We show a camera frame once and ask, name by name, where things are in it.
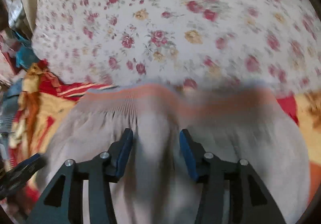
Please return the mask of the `beige grey garment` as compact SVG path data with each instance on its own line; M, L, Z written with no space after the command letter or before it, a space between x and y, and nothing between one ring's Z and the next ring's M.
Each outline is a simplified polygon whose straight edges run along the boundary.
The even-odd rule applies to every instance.
M134 143L125 175L112 186L118 223L193 223L201 188L189 177L179 133L220 159L246 159L264 181L286 223L308 205L308 151L296 123L264 86L233 93L186 90L162 84L90 91L63 119L36 178L43 191L67 159L91 160L126 128Z

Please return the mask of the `pile of clothes beside bed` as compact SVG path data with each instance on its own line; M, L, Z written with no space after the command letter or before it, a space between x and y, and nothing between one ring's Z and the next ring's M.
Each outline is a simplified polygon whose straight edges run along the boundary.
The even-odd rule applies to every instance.
M40 61L30 41L10 27L12 17L1 4L1 133L9 136L9 147L20 148L22 158L33 154L31 143L39 112Z

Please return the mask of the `red orange yellow bedsheet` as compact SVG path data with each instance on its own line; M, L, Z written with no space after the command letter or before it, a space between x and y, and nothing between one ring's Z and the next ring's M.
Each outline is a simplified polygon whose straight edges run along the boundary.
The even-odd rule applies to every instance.
M11 149L22 161L37 152L47 165L18 199L29 212L62 163L84 162L108 149L126 128L134 134L125 175L111 186L118 223L191 223L201 186L188 176L179 133L188 129L205 150L222 160L245 158L295 223L320 184L301 130L311 94L277 99L263 85L217 89L143 82L111 89L73 84L55 88L34 65L22 81L13 129L22 142Z

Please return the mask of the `floral white quilt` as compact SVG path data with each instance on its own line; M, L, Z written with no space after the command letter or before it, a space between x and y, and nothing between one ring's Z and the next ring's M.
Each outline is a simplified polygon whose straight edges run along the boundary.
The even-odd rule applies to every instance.
M67 84L320 88L309 0L40 0L32 44Z

